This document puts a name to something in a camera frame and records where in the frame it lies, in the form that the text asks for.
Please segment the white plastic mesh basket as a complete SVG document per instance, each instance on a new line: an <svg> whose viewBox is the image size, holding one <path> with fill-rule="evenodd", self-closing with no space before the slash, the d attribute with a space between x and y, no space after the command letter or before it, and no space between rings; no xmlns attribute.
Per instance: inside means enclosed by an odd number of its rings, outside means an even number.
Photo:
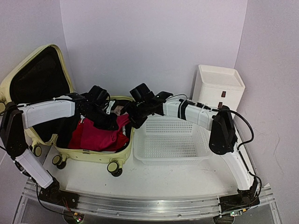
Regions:
<svg viewBox="0 0 299 224"><path fill-rule="evenodd" d="M145 165L197 164L212 156L209 131L167 116L150 116L135 130L134 157Z"/></svg>

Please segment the pale green hard-shell suitcase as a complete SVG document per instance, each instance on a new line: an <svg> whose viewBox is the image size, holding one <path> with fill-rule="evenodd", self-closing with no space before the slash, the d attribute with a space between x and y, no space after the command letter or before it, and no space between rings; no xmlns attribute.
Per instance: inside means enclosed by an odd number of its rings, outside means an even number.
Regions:
<svg viewBox="0 0 299 224"><path fill-rule="evenodd" d="M0 101L4 150L26 176L42 185L53 180L38 160L41 145L56 148L52 163L59 169L74 159L105 163L113 176L122 174L134 128L114 109L133 99L111 97L99 86L76 93L57 45L37 48L15 67L0 84Z"/></svg>

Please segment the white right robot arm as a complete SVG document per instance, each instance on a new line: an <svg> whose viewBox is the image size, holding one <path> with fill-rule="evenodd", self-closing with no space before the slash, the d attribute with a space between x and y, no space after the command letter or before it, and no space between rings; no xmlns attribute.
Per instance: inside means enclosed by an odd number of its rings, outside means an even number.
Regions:
<svg viewBox="0 0 299 224"><path fill-rule="evenodd" d="M162 91L155 95L144 83L132 89L130 94L134 100L121 109L121 114L127 113L136 129L144 124L148 116L158 114L191 122L210 132L209 149L224 159L238 187L237 194L220 198L223 211L246 209L259 204L261 178L250 171L240 151L241 146L253 141L254 132L251 128L251 138L237 144L238 138L232 118L236 115L248 125L248 121L242 115L225 105L214 108L187 98L182 99L181 94L174 95Z"/></svg>

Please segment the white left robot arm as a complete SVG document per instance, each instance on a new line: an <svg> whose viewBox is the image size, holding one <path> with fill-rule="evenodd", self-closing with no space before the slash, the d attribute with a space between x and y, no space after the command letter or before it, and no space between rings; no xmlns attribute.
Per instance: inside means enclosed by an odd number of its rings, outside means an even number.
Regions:
<svg viewBox="0 0 299 224"><path fill-rule="evenodd" d="M60 125L63 120L80 116L91 120L98 129L117 130L116 115L104 111L108 96L106 90L94 86L86 94L71 92L30 103L9 102L1 112L0 137L6 153L24 175L44 190L51 203L60 203L67 193L61 191L59 181L39 162L33 152L34 146L26 143L25 131L31 130L32 139L41 144L44 142L42 134L52 123Z"/></svg>

